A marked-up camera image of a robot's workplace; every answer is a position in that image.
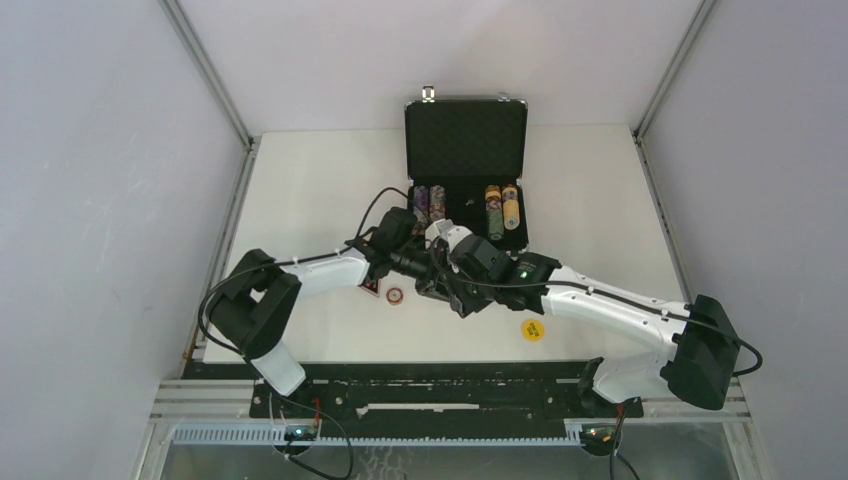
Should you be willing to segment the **black aluminium poker case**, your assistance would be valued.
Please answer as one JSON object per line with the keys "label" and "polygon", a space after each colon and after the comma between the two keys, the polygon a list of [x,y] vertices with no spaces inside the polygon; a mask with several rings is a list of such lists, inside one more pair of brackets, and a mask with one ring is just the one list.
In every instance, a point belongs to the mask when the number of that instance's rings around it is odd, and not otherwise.
{"label": "black aluminium poker case", "polygon": [[415,186],[445,188],[446,218],[489,241],[484,191],[515,185],[520,225],[506,230],[496,247],[518,253],[529,245],[521,180],[525,164],[529,106],[505,93],[439,95],[425,85],[404,106],[407,209]]}

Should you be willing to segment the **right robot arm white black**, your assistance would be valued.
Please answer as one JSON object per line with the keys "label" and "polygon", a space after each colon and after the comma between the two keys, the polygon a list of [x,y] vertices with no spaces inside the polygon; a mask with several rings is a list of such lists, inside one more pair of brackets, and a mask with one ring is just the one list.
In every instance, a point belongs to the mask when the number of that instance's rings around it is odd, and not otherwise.
{"label": "right robot arm white black", "polygon": [[642,354],[602,357],[589,367],[578,402],[592,416],[632,398],[671,394],[704,410],[724,406],[745,342],[723,305],[699,295],[691,303],[659,300],[580,274],[532,252],[511,257],[485,238],[453,230],[432,241],[435,266],[484,303],[512,311],[577,319],[645,347]]}

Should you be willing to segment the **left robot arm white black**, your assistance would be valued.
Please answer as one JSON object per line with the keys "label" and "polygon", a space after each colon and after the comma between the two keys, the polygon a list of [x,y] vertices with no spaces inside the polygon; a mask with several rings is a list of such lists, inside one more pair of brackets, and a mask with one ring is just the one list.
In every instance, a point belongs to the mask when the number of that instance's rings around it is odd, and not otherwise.
{"label": "left robot arm white black", "polygon": [[415,215],[387,211],[378,226],[346,241],[338,253],[278,261],[261,249],[248,251],[228,277],[201,300],[198,325],[206,338],[238,355],[274,391],[274,404],[290,417],[311,407],[304,368],[283,341],[299,298],[376,282],[391,272],[414,279],[416,292],[451,300],[448,281],[413,233]]}

